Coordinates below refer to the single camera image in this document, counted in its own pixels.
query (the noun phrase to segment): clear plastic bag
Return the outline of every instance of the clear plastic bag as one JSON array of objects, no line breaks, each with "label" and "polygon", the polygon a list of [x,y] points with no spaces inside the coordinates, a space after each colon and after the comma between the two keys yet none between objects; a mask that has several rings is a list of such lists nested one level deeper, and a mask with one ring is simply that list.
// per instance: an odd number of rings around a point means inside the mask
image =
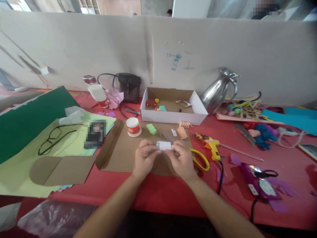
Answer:
[{"label": "clear plastic bag", "polygon": [[45,200],[18,221],[18,227],[40,238],[73,237],[97,206]]},{"label": "clear plastic bag", "polygon": [[16,226],[20,205],[21,203],[15,203],[0,208],[0,232]]}]

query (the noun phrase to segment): black glasses frame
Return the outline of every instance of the black glasses frame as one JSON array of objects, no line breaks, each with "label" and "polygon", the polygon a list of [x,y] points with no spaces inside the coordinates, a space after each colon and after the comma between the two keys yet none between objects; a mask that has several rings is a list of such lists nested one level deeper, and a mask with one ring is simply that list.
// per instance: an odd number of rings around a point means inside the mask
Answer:
[{"label": "black glasses frame", "polygon": [[[54,145],[56,145],[58,142],[60,142],[67,134],[71,133],[71,132],[75,132],[77,130],[73,130],[73,131],[70,131],[70,132],[67,132],[62,138],[60,138],[58,141],[56,141],[55,143],[53,143],[52,141],[50,141],[51,139],[57,139],[61,134],[62,134],[62,130],[60,129],[61,127],[65,127],[65,126],[75,126],[75,125],[84,125],[84,124],[72,124],[72,125],[62,125],[62,126],[57,126],[55,127],[49,134],[49,137],[48,139],[40,146],[39,148],[39,151],[37,152],[38,155],[44,155],[47,151],[47,154],[51,151],[51,149],[53,148]],[[59,129],[59,135],[56,136],[56,138],[52,138],[51,137],[51,134],[52,132],[55,130],[55,129]],[[46,143],[46,142],[49,142],[51,143],[51,146],[48,147],[46,150],[44,150],[42,153],[40,153],[40,150],[41,150],[41,147]]]}]

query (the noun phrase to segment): metal ruler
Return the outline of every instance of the metal ruler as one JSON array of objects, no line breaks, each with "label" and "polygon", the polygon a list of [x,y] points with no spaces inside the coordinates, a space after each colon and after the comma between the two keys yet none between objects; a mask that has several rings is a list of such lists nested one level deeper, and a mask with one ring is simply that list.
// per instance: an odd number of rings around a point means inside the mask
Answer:
[{"label": "metal ruler", "polygon": [[252,145],[255,145],[255,139],[250,135],[250,133],[238,122],[234,123],[238,130],[249,140]]}]

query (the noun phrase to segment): hand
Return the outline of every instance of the hand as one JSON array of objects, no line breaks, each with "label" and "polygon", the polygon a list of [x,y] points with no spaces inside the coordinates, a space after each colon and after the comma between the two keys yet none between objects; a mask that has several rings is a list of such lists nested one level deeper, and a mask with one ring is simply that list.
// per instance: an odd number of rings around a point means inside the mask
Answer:
[{"label": "hand", "polygon": [[[177,157],[173,152],[177,151],[180,156]],[[165,150],[165,153],[172,161],[176,173],[185,181],[198,178],[193,164],[192,152],[185,148],[184,142],[177,140],[172,144],[172,150]]]},{"label": "hand", "polygon": [[156,150],[156,145],[151,141],[146,139],[142,140],[135,151],[132,175],[144,179],[151,171],[155,158],[161,153],[162,151]]}]

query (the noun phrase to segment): metal jug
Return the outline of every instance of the metal jug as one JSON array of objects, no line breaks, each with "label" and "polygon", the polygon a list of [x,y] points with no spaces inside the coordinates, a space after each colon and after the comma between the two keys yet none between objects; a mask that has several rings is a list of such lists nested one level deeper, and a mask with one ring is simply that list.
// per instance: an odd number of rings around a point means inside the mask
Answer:
[{"label": "metal jug", "polygon": [[223,103],[229,82],[231,82],[234,86],[234,95],[230,101],[236,96],[238,91],[235,77],[240,77],[240,75],[232,72],[226,67],[220,67],[218,69],[220,73],[217,80],[213,82],[200,96],[202,104],[205,106],[210,115],[215,114]]}]

